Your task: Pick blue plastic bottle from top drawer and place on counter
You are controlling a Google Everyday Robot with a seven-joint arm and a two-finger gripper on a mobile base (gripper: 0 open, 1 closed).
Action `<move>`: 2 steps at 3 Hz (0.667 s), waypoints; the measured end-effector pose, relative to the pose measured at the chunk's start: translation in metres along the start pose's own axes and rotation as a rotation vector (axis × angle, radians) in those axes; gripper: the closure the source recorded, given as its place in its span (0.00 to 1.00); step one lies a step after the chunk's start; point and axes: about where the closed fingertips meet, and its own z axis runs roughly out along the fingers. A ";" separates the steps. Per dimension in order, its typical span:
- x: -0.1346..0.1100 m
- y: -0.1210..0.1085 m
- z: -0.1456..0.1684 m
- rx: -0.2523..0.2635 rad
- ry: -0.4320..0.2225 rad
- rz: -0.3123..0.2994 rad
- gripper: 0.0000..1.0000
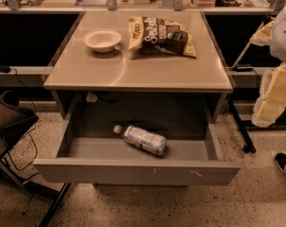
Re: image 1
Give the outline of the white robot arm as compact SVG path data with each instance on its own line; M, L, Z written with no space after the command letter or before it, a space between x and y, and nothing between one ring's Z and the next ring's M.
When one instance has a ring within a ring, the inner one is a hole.
M258 46L268 45L270 54L281 61L276 69L265 70L251 118L255 126L267 128L286 109L286 6L275 19L255 32L250 42Z

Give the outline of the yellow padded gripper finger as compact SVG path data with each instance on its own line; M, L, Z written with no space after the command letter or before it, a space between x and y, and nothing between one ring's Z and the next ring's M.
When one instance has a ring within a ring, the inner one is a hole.
M286 61L264 71L255 102L252 123L261 128L274 124L286 109Z
M270 21L267 24L262 23L250 38L250 43L257 46L269 45L271 43L273 23L273 21Z

